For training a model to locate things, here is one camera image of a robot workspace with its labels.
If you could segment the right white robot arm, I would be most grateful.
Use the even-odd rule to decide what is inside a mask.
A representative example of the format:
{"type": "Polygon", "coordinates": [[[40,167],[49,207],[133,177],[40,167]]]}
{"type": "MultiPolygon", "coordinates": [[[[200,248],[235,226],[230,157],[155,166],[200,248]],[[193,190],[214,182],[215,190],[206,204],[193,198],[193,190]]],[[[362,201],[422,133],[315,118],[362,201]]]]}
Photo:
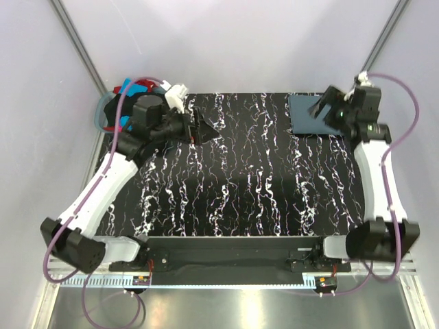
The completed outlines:
{"type": "Polygon", "coordinates": [[[344,236],[329,236],[322,248],[311,255],[318,271],[328,271],[336,259],[400,263],[420,236],[416,222],[409,221],[399,198],[392,169],[391,153],[414,129],[392,140],[390,128],[379,122],[381,89],[371,79],[375,74],[362,71],[347,93],[329,86],[308,109],[317,118],[324,108],[326,126],[347,138],[357,163],[364,194],[364,221],[344,236]]]}

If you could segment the grey blue t shirt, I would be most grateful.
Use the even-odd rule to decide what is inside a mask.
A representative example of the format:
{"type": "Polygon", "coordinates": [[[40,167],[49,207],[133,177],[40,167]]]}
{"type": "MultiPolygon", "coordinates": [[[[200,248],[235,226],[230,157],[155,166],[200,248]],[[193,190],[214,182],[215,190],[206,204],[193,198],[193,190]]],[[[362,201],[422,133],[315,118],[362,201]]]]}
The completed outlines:
{"type": "Polygon", "coordinates": [[[293,134],[342,135],[341,132],[327,126],[323,121],[324,116],[331,109],[330,107],[326,106],[316,119],[313,119],[307,112],[321,96],[322,93],[292,93],[288,97],[293,134]]]}

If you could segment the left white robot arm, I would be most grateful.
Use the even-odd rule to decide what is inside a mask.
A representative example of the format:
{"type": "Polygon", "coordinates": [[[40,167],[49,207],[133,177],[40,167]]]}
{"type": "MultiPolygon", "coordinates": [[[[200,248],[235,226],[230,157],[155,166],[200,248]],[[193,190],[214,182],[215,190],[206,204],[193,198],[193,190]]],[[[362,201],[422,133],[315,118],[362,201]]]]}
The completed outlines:
{"type": "Polygon", "coordinates": [[[93,273],[103,263],[124,262],[131,270],[147,266],[148,255],[136,238],[97,236],[104,216],[121,189],[150,159],[152,150],[167,142],[202,145],[219,137],[199,109],[188,110],[184,84],[158,80],[158,90],[132,92],[130,80],[105,110],[112,124],[112,145],[78,198],[56,219],[46,218],[40,232],[47,246],[43,273],[51,282],[49,257],[70,265],[75,273],[93,273]]]}

